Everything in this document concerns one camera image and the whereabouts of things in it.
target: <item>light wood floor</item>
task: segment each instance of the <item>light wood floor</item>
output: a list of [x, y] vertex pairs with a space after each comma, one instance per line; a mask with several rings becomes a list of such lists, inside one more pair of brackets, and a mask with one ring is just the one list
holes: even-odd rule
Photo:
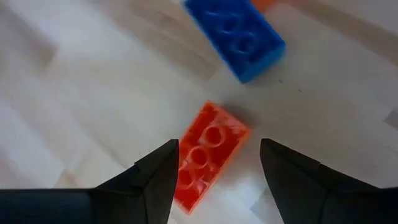
[[282, 223], [259, 161], [272, 138], [398, 186], [398, 26], [389, 0], [275, 3], [283, 59], [241, 85], [171, 0], [0, 4], [0, 188], [92, 187], [179, 138], [205, 100], [254, 131], [187, 216]]

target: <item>orange lego brick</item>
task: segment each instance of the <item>orange lego brick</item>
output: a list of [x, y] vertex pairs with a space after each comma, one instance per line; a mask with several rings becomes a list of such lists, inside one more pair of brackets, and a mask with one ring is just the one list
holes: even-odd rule
[[254, 7], [260, 13], [266, 11], [266, 9], [275, 1], [275, 0], [250, 0]]
[[249, 128], [224, 109], [205, 103], [180, 140], [174, 199], [183, 210], [192, 213], [249, 133]]

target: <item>wooden floor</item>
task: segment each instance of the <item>wooden floor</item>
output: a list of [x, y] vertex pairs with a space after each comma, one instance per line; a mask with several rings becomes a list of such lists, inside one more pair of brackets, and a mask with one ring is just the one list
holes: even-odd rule
[[398, 186], [398, 26], [389, 0], [275, 3], [283, 59], [241, 85], [171, 0], [0, 4], [0, 188], [92, 187], [179, 138], [205, 100], [254, 131], [187, 216], [282, 223], [259, 161], [272, 138]]

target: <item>blue lego brick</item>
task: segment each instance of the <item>blue lego brick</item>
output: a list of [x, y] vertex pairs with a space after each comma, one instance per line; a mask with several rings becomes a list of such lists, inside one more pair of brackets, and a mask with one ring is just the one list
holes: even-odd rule
[[241, 83], [284, 52], [285, 42], [249, 0], [186, 0], [184, 6]]

